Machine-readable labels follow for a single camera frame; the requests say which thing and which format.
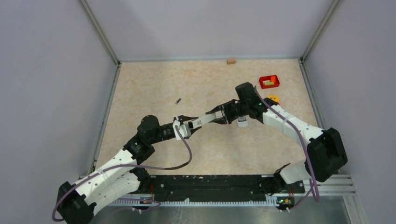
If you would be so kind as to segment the long white remote control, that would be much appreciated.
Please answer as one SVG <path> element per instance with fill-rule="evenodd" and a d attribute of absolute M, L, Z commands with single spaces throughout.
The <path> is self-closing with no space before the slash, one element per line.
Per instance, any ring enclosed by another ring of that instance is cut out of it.
<path fill-rule="evenodd" d="M 188 126 L 190 129 L 197 129 L 199 127 L 202 127 L 205 124 L 214 122 L 218 119 L 220 119 L 220 120 L 223 119 L 223 114 L 221 112 L 209 113 L 209 114 L 205 114 L 201 117 L 195 118 L 191 121 L 188 121 Z"/>

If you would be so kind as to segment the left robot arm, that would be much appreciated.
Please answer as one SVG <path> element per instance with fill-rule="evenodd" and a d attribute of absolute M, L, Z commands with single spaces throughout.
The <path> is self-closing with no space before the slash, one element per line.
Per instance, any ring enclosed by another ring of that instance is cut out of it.
<path fill-rule="evenodd" d="M 203 118 L 180 115 L 171 123 L 160 125 L 154 115 L 145 116 L 134 135 L 110 160 L 86 177 L 65 182 L 59 187 L 51 218 L 54 222 L 87 224 L 108 204 L 130 192 L 149 189 L 147 169 L 177 170 L 192 161 L 192 150 L 186 142 L 206 122 Z M 166 140 L 181 140 L 189 158 L 173 167 L 143 165 L 155 151 L 153 145 Z"/>

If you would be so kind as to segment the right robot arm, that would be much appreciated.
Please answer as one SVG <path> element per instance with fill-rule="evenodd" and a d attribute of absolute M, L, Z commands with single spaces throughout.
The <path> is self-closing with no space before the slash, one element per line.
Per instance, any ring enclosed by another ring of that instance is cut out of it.
<path fill-rule="evenodd" d="M 238 117 L 249 116 L 262 124 L 278 129 L 298 143 L 305 154 L 305 160 L 284 165 L 274 176 L 274 187 L 287 192 L 293 183 L 311 179 L 325 182 L 347 164 L 348 158 L 340 133 L 310 125 L 286 112 L 277 102 L 262 98 L 251 83 L 242 83 L 235 88 L 238 99 L 232 99 L 216 106 L 210 113 L 221 112 L 218 124 L 230 124 Z"/>

